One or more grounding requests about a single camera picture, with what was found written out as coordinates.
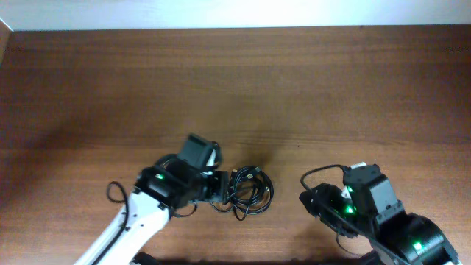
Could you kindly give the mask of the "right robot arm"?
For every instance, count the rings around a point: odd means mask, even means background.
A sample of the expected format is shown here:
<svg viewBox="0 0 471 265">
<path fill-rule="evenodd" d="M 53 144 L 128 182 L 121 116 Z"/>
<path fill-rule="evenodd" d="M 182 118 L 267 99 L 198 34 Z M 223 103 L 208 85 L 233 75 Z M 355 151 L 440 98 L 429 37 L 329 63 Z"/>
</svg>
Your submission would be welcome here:
<svg viewBox="0 0 471 265">
<path fill-rule="evenodd" d="M 343 188 L 304 185 L 299 199 L 336 237 L 366 238 L 372 251 L 360 264 L 460 264 L 458 253 L 429 218 L 407 213 L 376 164 L 340 165 Z"/>
</svg>

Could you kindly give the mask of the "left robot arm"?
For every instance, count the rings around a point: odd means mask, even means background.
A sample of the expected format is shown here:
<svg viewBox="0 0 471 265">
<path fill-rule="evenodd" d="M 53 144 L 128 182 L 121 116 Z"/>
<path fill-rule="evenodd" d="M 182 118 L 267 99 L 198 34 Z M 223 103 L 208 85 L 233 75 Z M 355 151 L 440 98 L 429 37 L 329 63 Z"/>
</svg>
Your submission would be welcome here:
<svg viewBox="0 0 471 265">
<path fill-rule="evenodd" d="M 190 134 L 177 154 L 167 154 L 141 170 L 112 222 L 77 260 L 78 264 L 131 264 L 139 250 L 179 209 L 228 198 L 228 173 L 220 171 L 222 151 L 215 141 Z"/>
</svg>

